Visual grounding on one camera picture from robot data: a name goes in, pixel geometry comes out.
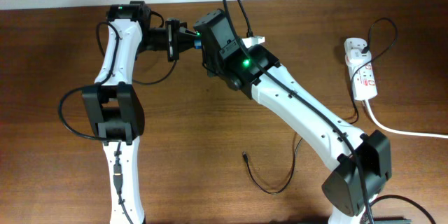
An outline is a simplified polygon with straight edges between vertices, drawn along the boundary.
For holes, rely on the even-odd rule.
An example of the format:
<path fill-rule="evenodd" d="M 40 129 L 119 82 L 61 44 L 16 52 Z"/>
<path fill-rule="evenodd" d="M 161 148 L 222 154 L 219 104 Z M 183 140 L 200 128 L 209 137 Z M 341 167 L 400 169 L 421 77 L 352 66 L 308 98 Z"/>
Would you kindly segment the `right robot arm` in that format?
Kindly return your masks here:
<path fill-rule="evenodd" d="M 379 130 L 370 135 L 339 118 L 311 96 L 260 44 L 246 48 L 221 9 L 194 24 L 209 76 L 265 106 L 318 154 L 330 170 L 321 186 L 333 206 L 329 223 L 360 223 L 392 177 L 391 144 Z"/>

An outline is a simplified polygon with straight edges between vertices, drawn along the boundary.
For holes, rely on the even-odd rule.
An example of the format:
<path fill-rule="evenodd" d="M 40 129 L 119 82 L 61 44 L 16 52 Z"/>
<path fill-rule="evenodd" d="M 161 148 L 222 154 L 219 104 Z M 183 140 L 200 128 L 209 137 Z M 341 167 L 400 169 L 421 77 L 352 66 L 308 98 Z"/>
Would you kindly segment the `blue Samsung Galaxy smartphone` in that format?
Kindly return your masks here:
<path fill-rule="evenodd" d="M 202 42 L 200 40 L 194 41 L 194 48 L 195 49 L 201 49 L 202 48 Z"/>

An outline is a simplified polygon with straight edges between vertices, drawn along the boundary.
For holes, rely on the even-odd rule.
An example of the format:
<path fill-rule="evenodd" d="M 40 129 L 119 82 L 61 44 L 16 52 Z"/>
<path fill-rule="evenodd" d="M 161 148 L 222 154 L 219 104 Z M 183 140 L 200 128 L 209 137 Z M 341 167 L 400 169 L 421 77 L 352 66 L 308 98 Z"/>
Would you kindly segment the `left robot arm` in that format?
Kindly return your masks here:
<path fill-rule="evenodd" d="M 144 109 L 133 87 L 139 53 L 165 51 L 172 63 L 180 53 L 201 48 L 200 33 L 177 19 L 151 26 L 155 15 L 144 1 L 112 5 L 106 13 L 108 43 L 94 85 L 82 91 L 94 137 L 102 142 L 111 184 L 111 223 L 145 223 L 139 193 L 138 149 L 144 133 Z"/>

